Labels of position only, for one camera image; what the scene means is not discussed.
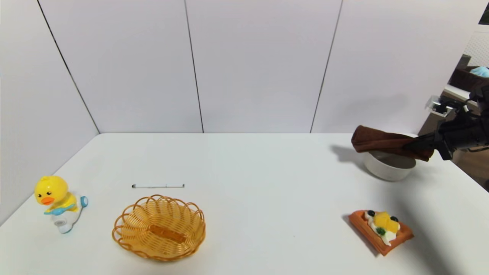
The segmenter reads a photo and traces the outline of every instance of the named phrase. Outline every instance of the toy waffle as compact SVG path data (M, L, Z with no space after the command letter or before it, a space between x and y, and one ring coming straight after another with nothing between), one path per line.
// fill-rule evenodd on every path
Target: toy waffle
M383 256L414 237L407 225L387 212L358 210L349 219Z

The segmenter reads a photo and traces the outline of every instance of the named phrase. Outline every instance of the waffle toy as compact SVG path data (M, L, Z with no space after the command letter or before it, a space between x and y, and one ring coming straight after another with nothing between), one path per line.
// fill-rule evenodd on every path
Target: waffle toy
M204 241L204 214L194 203L144 197L115 220L112 238L143 258L175 261L194 254Z
M383 256L414 237L407 225L387 212L358 210L353 212L349 219Z

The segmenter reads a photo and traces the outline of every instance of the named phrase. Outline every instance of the blue object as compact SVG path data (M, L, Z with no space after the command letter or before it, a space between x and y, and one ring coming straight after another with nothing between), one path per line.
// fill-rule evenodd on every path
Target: blue object
M87 207L87 205L89 205L89 200L88 200L88 198L87 198L87 197L85 197L85 196L82 196L82 197L80 198L80 202L82 203L82 207Z
M489 77L489 69L487 67L474 68L470 71L470 73L473 73L475 75L482 76L482 77Z
M56 208L56 209L53 209L51 210L51 212L44 212L45 215L55 215L55 216L59 216L61 214L63 214L66 210L74 207L75 204L72 204L68 207L60 207L60 208Z

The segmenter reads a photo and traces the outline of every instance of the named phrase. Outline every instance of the yellow duck toy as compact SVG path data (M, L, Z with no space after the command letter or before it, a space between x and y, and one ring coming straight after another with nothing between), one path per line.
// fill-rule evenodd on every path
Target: yellow duck toy
M60 233L68 233L80 217L82 208L88 205L85 196L69 192L68 184L58 176L42 177L34 188L34 196L39 204L50 206L44 214L52 215Z

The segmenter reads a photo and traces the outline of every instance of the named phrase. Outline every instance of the white bowl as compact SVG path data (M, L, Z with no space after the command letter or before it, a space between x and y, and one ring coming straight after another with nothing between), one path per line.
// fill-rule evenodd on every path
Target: white bowl
M415 159L380 151L365 153L363 163L372 174L391 182L404 179L416 166Z

